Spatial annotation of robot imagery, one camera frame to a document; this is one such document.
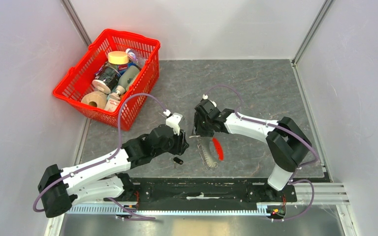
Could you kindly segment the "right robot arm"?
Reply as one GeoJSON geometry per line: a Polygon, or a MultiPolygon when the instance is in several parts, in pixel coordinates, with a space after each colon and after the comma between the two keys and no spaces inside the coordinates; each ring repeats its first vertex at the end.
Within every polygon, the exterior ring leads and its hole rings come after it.
{"type": "Polygon", "coordinates": [[[284,195],[284,187],[313,150],[309,139],[289,117],[265,120],[232,109],[221,111],[209,99],[201,100],[194,109],[194,133],[199,137],[213,137],[219,132],[246,136],[268,145],[275,162],[264,188],[265,197],[270,201],[284,195]]]}

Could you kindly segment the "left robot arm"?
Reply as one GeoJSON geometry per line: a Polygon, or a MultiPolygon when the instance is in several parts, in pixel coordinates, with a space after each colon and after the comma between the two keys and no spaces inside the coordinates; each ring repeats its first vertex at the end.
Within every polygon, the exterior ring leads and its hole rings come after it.
{"type": "Polygon", "coordinates": [[[161,124],[122,144],[120,149],[92,161],[60,169],[46,168],[38,191],[46,217],[53,218],[72,206],[97,199],[130,201],[136,189],[127,171],[151,162],[164,153],[182,155],[189,147],[186,133],[161,124]]]}

